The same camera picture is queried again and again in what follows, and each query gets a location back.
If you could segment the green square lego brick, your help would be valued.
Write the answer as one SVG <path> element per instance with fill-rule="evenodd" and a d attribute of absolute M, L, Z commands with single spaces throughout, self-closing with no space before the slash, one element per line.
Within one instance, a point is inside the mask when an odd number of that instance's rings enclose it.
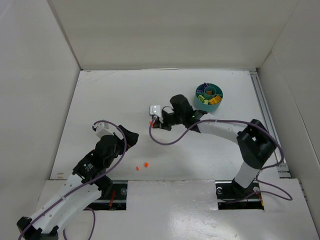
<path fill-rule="evenodd" d="M 206 100 L 203 95 L 199 95 L 197 99 L 200 100 L 201 102 L 204 102 Z"/>

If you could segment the yellow orange lego brick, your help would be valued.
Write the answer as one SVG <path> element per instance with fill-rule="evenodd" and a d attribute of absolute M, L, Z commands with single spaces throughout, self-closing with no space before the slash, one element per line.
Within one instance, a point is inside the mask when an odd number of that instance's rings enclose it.
<path fill-rule="evenodd" d="M 209 100 L 209 104 L 210 105 L 217 105 L 222 101 L 222 97 L 219 95 L 216 95 L 215 97 L 213 97 L 212 99 Z"/>

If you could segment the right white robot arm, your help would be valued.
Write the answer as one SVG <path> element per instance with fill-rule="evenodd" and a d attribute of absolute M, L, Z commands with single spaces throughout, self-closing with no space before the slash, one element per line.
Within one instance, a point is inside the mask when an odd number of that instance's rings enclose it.
<path fill-rule="evenodd" d="M 183 125 L 187 131 L 214 135 L 238 145 L 243 163 L 232 180 L 236 190 L 245 192 L 250 187 L 278 147 L 275 139 L 257 119 L 250 122 L 214 119 L 207 111 L 194 110 L 182 94 L 173 96 L 170 103 L 171 112 L 166 112 L 160 105 L 149 107 L 152 117 L 150 128 L 171 131 L 173 126 Z"/>

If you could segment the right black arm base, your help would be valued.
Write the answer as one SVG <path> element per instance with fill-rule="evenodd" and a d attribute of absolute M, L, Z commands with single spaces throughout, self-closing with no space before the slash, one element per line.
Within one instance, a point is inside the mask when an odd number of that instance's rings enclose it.
<path fill-rule="evenodd" d="M 259 184 L 253 181 L 242 189 L 233 181 L 216 181 L 216 197 L 219 210 L 264 210 Z"/>

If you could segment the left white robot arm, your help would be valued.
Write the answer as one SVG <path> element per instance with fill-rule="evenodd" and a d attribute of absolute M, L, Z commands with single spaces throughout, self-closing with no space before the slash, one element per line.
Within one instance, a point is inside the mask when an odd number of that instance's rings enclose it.
<path fill-rule="evenodd" d="M 94 123 L 92 129 L 99 137 L 94 149 L 77 163 L 64 185 L 41 209 L 18 220 L 20 240 L 59 239 L 73 217 L 92 202 L 110 194 L 113 181 L 107 173 L 115 168 L 113 160 L 122 160 L 139 139 L 138 133 L 122 125 L 116 126 L 122 135 L 119 138 L 109 131 L 110 124 L 106 120 Z"/>

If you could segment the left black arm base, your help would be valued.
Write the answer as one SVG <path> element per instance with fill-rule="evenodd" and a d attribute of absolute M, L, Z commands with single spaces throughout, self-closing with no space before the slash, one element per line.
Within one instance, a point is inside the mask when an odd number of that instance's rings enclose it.
<path fill-rule="evenodd" d="M 125 211 L 127 209 L 128 181 L 114 180 L 108 195 L 90 203 L 87 207 L 94 211 Z"/>

